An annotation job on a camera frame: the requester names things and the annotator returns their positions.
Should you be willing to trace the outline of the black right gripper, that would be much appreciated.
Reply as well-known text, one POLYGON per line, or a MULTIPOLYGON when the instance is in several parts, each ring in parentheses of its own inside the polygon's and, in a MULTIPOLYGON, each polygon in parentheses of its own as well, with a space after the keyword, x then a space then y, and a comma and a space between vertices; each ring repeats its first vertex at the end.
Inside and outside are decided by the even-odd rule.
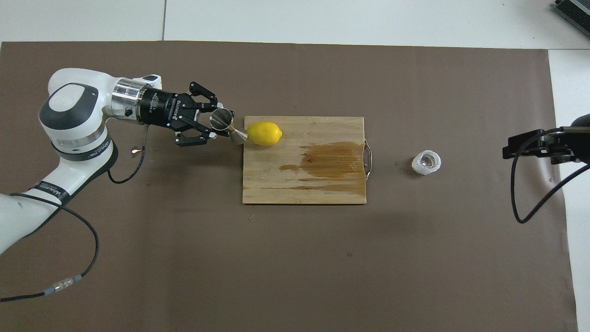
POLYGON ((554 157, 550 151, 549 142, 545 138, 551 137, 554 133, 550 130, 532 130, 523 134, 508 137, 507 145, 503 147, 503 159, 509 160, 517 156, 518 151, 521 157, 552 158, 552 164, 566 162, 590 163, 590 115, 580 116, 575 119, 570 128, 565 132, 555 135, 558 145, 563 147, 559 157, 554 157))

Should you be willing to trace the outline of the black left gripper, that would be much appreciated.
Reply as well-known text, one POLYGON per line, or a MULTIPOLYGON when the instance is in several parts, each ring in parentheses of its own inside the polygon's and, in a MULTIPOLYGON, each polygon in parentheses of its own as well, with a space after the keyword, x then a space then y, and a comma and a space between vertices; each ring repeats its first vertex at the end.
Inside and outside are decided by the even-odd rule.
POLYGON ((155 125, 175 131, 175 144, 179 147, 200 146, 208 140, 216 139, 218 134, 202 124, 188 124, 180 119, 196 121, 195 116, 225 108, 215 93, 198 84, 190 82, 188 93, 169 93, 160 89, 145 89, 138 101, 138 119, 144 124, 155 125), (199 135, 186 136, 185 132, 196 130, 199 135))

